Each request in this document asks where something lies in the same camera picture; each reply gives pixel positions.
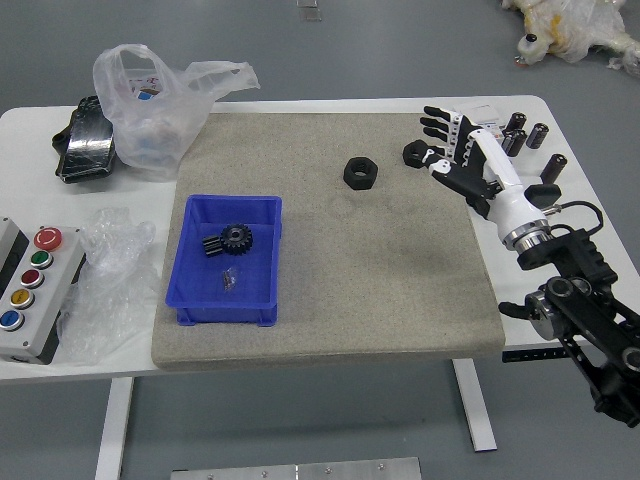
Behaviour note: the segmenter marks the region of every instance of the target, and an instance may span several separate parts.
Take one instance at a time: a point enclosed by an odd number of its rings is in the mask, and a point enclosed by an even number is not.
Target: gear teeth
[[[227,225],[220,234],[222,249],[231,255],[247,253],[253,245],[251,229],[241,223]]]
[[[204,246],[204,253],[207,257],[214,257],[223,252],[222,241],[217,235],[211,235],[210,237],[203,238],[202,245]]]

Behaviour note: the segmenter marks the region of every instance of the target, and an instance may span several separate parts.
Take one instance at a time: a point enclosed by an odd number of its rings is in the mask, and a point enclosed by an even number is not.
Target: black robotic finger
[[[438,130],[437,128],[424,127],[422,129],[422,131],[424,132],[425,135],[427,135],[429,137],[439,138],[443,142],[448,142],[449,141],[449,138],[447,137],[447,134],[443,133],[442,130]]]
[[[442,110],[442,109],[440,109],[438,107],[430,107],[430,106],[427,105],[427,106],[424,107],[424,113],[426,113],[430,117],[442,118],[446,122],[450,122],[451,121],[451,114],[449,112],[447,112],[446,110]]]
[[[442,130],[443,132],[449,132],[449,125],[439,122],[434,118],[420,117],[420,123],[425,127],[437,128],[439,130]]]

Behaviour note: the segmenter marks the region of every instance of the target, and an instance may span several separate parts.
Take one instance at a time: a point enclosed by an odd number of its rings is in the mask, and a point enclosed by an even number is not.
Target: black cylinder
[[[514,114],[511,115],[511,118],[509,119],[509,123],[507,123],[507,126],[505,127],[504,130],[506,132],[510,132],[512,130],[518,130],[524,127],[524,124],[526,121],[527,121],[527,116],[524,113],[515,112]]]
[[[544,170],[542,170],[542,173],[540,174],[540,180],[542,180],[542,183],[555,183],[555,181],[558,179],[558,176],[560,175],[560,172],[562,172],[562,169],[566,164],[567,157],[565,157],[561,153],[554,153],[553,155],[551,155],[551,158],[547,162],[547,165],[544,167]]]
[[[507,144],[502,142],[502,149],[507,154],[508,157],[515,157],[522,150],[522,146],[524,145],[525,140],[527,139],[527,133],[524,130],[513,130],[511,132],[505,132],[504,134],[505,140],[509,139]]]
[[[527,147],[537,150],[542,145],[543,140],[549,133],[549,127],[544,123],[536,123],[531,129],[529,138],[527,138]]]

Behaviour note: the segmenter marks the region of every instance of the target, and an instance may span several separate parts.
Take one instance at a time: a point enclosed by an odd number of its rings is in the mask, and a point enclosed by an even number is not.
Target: yellow button
[[[32,292],[26,288],[21,288],[11,294],[11,306],[18,309],[27,308],[33,303],[34,298]]]

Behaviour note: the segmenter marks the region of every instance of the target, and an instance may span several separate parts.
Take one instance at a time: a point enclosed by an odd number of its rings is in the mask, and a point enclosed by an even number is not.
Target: plastic bag
[[[125,69],[122,52],[149,59],[155,68]],[[216,100],[260,88],[248,63],[194,62],[183,72],[136,44],[104,51],[93,66],[93,82],[120,159],[167,178],[177,173]]]
[[[138,335],[139,319],[155,308],[160,277],[148,250],[155,225],[133,225],[127,208],[98,211],[80,230],[87,256],[58,320],[60,346],[72,362],[96,364]]]
[[[639,76],[640,43],[625,32],[619,10],[621,0],[503,0],[503,8],[524,14],[527,35],[518,42],[520,63],[533,65],[547,53],[575,63],[592,47],[618,55],[610,67],[618,65]]]

